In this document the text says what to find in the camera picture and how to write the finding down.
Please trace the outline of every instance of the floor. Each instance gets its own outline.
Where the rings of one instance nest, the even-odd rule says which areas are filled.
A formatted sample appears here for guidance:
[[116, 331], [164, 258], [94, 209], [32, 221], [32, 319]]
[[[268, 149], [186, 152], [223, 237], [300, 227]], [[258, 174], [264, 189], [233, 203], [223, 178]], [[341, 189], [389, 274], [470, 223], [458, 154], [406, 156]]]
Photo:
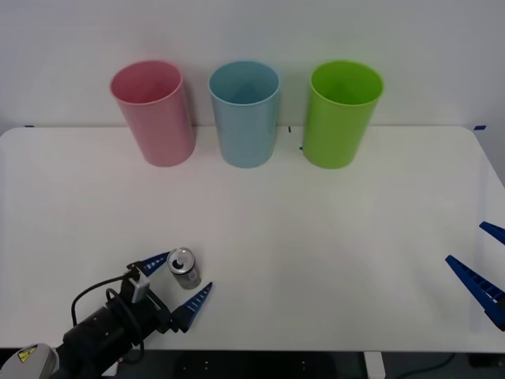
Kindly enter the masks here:
[[[0, 349], [0, 365], [15, 350]], [[287, 362], [290, 367], [289, 378], [310, 379], [365, 379], [366, 371], [363, 355], [360, 353], [298, 353], [291, 360], [274, 357], [275, 361]], [[249, 362], [249, 374], [268, 379], [268, 373], [258, 372], [258, 367], [251, 366], [250, 354], [246, 352], [225, 351], [147, 351], [142, 363], [134, 366], [120, 365], [117, 379], [190, 379], [214, 378], [226, 379], [249, 378], [250, 375], [238, 375], [238, 370]], [[400, 374], [419, 368], [434, 366], [447, 358], [447, 353], [383, 353], [387, 379], [395, 379]], [[272, 359], [268, 367], [271, 374], [279, 377], [279, 368], [275, 368]], [[456, 354], [446, 367], [430, 373], [420, 373], [413, 379], [498, 379], [505, 378], [505, 356], [503, 355], [467, 355]]]

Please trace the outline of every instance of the white table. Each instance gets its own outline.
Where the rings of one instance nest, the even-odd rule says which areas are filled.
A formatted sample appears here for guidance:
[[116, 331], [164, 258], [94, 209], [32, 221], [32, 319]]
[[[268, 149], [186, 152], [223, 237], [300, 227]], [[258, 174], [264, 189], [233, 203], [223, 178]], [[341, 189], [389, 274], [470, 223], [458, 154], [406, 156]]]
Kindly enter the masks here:
[[[238, 169], [199, 128], [177, 167], [145, 163], [126, 128], [14, 129], [0, 139], [0, 347], [59, 345], [70, 303], [133, 261], [178, 246], [215, 286], [187, 334], [147, 348], [505, 352], [505, 335], [444, 262], [505, 287], [505, 190], [458, 127], [371, 127], [341, 170], [279, 128], [265, 165]], [[170, 308], [195, 291], [160, 269]], [[84, 297], [77, 316], [105, 301]]]

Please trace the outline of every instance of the plastic cup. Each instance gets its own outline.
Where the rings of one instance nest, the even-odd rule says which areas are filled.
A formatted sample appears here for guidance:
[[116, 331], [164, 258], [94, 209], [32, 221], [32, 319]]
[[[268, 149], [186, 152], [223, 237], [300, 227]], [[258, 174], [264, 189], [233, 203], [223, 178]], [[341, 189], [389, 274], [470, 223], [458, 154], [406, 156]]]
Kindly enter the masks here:
[[311, 78], [305, 157], [323, 168], [351, 163], [382, 92], [381, 76], [361, 63], [333, 61], [319, 66]]
[[275, 143], [277, 73], [259, 62], [231, 62], [211, 75], [208, 87], [224, 160], [242, 168], [267, 162]]
[[181, 71], [169, 62], [144, 61], [119, 71], [110, 91], [150, 164], [174, 166], [195, 148]]

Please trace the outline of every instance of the can lid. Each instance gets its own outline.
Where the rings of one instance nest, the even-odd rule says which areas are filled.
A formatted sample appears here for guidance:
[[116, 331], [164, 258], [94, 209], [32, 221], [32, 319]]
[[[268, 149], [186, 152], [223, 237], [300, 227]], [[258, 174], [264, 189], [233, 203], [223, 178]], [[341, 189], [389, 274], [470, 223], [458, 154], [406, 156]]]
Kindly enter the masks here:
[[190, 249], [180, 247], [168, 255], [168, 268], [174, 274], [186, 274], [195, 265], [195, 256]]

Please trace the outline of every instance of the cup rim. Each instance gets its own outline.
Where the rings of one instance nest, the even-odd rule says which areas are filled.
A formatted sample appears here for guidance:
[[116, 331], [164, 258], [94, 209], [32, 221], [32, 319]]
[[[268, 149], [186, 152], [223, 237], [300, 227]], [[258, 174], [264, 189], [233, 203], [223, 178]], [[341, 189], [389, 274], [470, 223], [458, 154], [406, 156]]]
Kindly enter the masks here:
[[[241, 63], [241, 62], [256, 63], [257, 65], [262, 65], [262, 66], [267, 67], [268, 69], [271, 69], [273, 71], [273, 73], [277, 77], [277, 88], [275, 89], [275, 91], [269, 97], [267, 97], [267, 98], [265, 98], [263, 100], [260, 100], [260, 101], [256, 101], [255, 103], [237, 104], [237, 103], [231, 103], [229, 101], [223, 100], [223, 99], [221, 99], [220, 97], [218, 97], [217, 95], [214, 94], [214, 92], [211, 89], [211, 79], [214, 76], [214, 74], [217, 73], [218, 70], [222, 69], [223, 67], [226, 67], [226, 66], [229, 66], [229, 65], [233, 65], [235, 63]], [[214, 71], [212, 71], [211, 75], [208, 77], [208, 80], [207, 80], [207, 87], [208, 87], [208, 91], [211, 93], [211, 96], [214, 99], [219, 100], [221, 103], [225, 103], [225, 104], [232, 105], [232, 106], [235, 106], [235, 107], [251, 107], [252, 105], [258, 105], [258, 104], [264, 103], [264, 102], [270, 100], [271, 98], [273, 98], [275, 95], [277, 95], [277, 93], [279, 93], [279, 89], [281, 88], [281, 78], [279, 76], [279, 73], [276, 70], [274, 70], [273, 68], [271, 68], [269, 65], [266, 65], [266, 64], [264, 64], [262, 62], [255, 61], [254, 59], [238, 59], [238, 60], [235, 60], [235, 61], [231, 61], [231, 62], [225, 63], [224, 65], [221, 65], [217, 69], [215, 69]]]
[[[157, 99], [157, 100], [154, 100], [154, 101], [150, 101], [148, 103], [130, 103], [129, 101], [124, 101], [123, 99], [119, 99], [115, 94], [114, 92], [112, 91], [112, 83], [114, 82], [114, 79], [116, 79], [116, 77], [122, 73], [123, 71], [125, 71], [126, 69], [129, 69], [130, 67], [132, 66], [136, 66], [136, 65], [139, 65], [141, 63], [148, 63], [148, 62], [156, 62], [156, 63], [163, 63], [163, 64], [166, 64], [166, 65], [169, 65], [171, 66], [172, 68], [176, 69], [178, 74], [179, 74], [179, 77], [181, 78], [179, 80], [179, 84], [178, 86], [175, 88], [175, 90], [173, 90], [171, 93], [169, 93], [168, 95], [160, 98], [160, 99]], [[175, 94], [175, 92], [177, 92], [181, 87], [182, 87], [182, 82], [183, 82], [183, 77], [182, 77], [182, 71], [181, 69], [179, 69], [174, 63], [171, 63], [171, 62], [168, 62], [168, 61], [165, 61], [164, 59], [145, 59], [143, 61], [137, 61], [137, 62], [134, 62], [134, 63], [131, 63], [125, 67], [123, 67], [122, 69], [120, 69], [113, 77], [112, 79], [110, 80], [110, 83], [109, 83], [109, 91], [110, 91], [110, 94], [120, 103], [123, 103], [123, 104], [127, 104], [127, 105], [134, 105], [134, 106], [139, 106], [139, 107], [142, 107], [144, 105], [152, 105], [152, 104], [156, 104], [156, 103], [159, 103], [160, 101], [164, 101], [165, 99], [168, 99], [169, 97], [171, 97], [173, 94]]]
[[[314, 88], [314, 84], [312, 83], [312, 79], [314, 78], [314, 74], [316, 73], [316, 71], [325, 66], [325, 65], [328, 65], [330, 63], [353, 63], [354, 65], [357, 65], [357, 66], [361, 66], [362, 68], [365, 68], [369, 71], [371, 71], [374, 75], [376, 75], [378, 78], [379, 78], [379, 81], [380, 81], [380, 91], [379, 91], [379, 94], [372, 100], [368, 101], [367, 103], [360, 103], [360, 104], [345, 104], [345, 103], [339, 103], [339, 102], [336, 102], [336, 101], [333, 101], [333, 100], [330, 100], [328, 99], [327, 97], [321, 95], [315, 88]], [[384, 80], [382, 78], [382, 76], [380, 75], [380, 73], [378, 71], [376, 71], [375, 69], [373, 69], [372, 67], [364, 64], [364, 63], [361, 63], [361, 62], [358, 62], [358, 61], [353, 61], [353, 60], [350, 60], [350, 59], [337, 59], [337, 60], [334, 60], [334, 61], [327, 61], [325, 63], [322, 63], [320, 65], [318, 65], [312, 72], [312, 75], [310, 76], [310, 88], [314, 91], [314, 93], [316, 95], [318, 95], [321, 99], [323, 99], [324, 101], [328, 101], [329, 103], [332, 103], [332, 104], [336, 104], [336, 105], [340, 105], [342, 107], [363, 107], [365, 105], [369, 105], [369, 104], [372, 104], [372, 103], [375, 103], [378, 99], [380, 99], [380, 97], [382, 96], [383, 92], [384, 92]]]

